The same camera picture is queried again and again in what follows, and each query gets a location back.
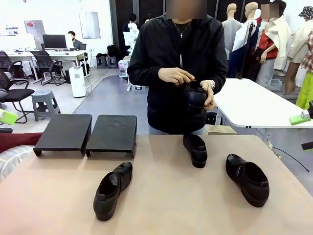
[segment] wristwatch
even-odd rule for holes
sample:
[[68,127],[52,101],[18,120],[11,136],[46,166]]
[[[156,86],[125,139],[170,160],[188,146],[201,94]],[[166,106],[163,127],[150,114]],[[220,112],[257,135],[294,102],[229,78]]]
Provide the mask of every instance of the wristwatch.
[[213,80],[209,80],[209,81],[211,83],[211,89],[214,90],[214,88],[215,88],[215,81],[213,81]]

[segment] red cushion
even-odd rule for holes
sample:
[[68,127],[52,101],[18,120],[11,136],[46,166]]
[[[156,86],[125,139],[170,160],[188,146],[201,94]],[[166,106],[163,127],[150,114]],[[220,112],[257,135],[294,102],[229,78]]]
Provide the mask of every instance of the red cushion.
[[36,145],[42,133],[0,134],[0,153],[20,145]]

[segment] hand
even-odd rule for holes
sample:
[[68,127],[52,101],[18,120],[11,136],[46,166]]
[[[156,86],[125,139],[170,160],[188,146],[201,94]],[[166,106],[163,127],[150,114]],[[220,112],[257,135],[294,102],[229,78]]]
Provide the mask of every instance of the hand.
[[158,71],[158,77],[164,82],[172,82],[177,86],[184,82],[189,83],[190,81],[195,80],[193,75],[180,68],[161,68]]
[[202,88],[205,91],[207,91],[207,94],[208,94],[208,98],[206,99],[206,101],[204,103],[204,109],[207,111],[210,111],[210,110],[216,108],[216,103],[214,100],[214,92],[211,88],[211,81],[209,81],[209,80],[202,81],[200,83],[200,86],[202,86]]
[[261,55],[261,60],[260,60],[261,64],[263,64],[266,61],[267,55],[268,53],[264,51],[263,54]]

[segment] black chair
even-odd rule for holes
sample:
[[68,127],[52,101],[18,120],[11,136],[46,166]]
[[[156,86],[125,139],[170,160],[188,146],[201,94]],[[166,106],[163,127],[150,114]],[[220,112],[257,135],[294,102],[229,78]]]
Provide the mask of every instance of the black chair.
[[[81,46],[81,48],[80,48],[80,50],[86,50],[86,47],[87,47],[87,44],[83,44],[82,43],[82,46]],[[84,57],[85,57],[85,61],[87,62],[87,60],[88,60],[88,53],[84,53]]]
[[[26,86],[24,89],[10,89],[13,84],[21,83],[21,82],[26,82]],[[24,109],[21,105],[21,101],[23,99],[31,96],[31,94],[33,94],[35,92],[34,90],[27,89],[28,85],[29,85],[29,80],[21,79],[21,78],[10,80],[8,78],[8,76],[0,69],[0,89],[4,92],[8,93],[8,95],[2,100],[2,102],[3,103],[12,102],[15,110],[23,113],[23,116],[18,118],[15,123],[22,123],[22,124],[27,123],[27,116],[26,115],[34,112],[34,111],[24,111]],[[14,102],[19,103],[21,110],[18,110],[16,108]],[[20,120],[21,118],[25,118],[25,121],[18,122],[18,120]]]
[[1,102],[8,96],[5,89],[0,89],[0,108],[2,107]]
[[[56,75],[58,74],[58,76],[61,76],[61,72],[64,75],[62,69],[63,69],[63,62],[58,60],[56,62],[53,62],[53,60],[51,59],[50,55],[44,51],[31,51],[31,53],[35,56],[36,60],[37,60],[37,66],[38,66],[38,70],[39,72],[48,72],[51,76],[51,81],[54,81],[54,84],[56,86],[61,86],[62,84],[66,83],[66,81],[64,80],[62,83],[57,83],[56,82]],[[43,83],[43,80],[41,80],[41,85],[46,85],[49,82]]]
[[0,69],[4,72],[13,74],[14,78],[25,78],[23,71],[23,63],[21,60],[12,62],[10,57],[4,52],[0,51]]

